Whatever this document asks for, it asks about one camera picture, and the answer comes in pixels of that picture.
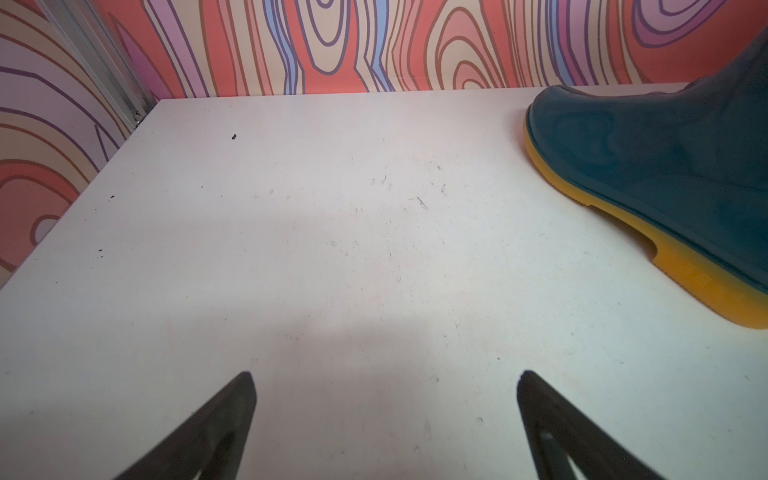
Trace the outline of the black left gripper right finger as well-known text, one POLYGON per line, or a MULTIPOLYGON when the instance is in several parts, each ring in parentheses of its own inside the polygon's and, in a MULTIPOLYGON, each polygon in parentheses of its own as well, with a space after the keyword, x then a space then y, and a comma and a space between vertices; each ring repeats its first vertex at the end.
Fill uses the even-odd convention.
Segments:
POLYGON ((517 403, 540 479, 659 479, 531 370, 517 384, 517 403))

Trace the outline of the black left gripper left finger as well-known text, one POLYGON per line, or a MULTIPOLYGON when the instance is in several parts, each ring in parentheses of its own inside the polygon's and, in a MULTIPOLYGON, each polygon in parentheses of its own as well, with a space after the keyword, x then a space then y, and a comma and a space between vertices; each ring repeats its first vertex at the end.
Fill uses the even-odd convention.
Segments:
POLYGON ((253 377, 243 371, 118 477, 236 478, 256 405, 253 377))

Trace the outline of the teal rain boot yellow sole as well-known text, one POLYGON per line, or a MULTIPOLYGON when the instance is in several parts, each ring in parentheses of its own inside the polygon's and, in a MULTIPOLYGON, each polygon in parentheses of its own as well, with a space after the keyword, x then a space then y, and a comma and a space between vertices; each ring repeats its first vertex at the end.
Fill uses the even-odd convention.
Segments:
POLYGON ((723 318, 767 325, 767 36, 675 93, 543 90, 525 115, 545 180, 632 227, 723 318))

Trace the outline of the aluminium frame post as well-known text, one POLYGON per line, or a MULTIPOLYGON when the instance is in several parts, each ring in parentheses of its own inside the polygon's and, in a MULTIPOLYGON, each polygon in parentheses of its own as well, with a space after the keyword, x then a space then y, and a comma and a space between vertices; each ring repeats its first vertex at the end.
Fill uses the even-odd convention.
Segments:
POLYGON ((118 116, 135 129, 156 101, 97 3, 40 0, 37 5, 118 116))

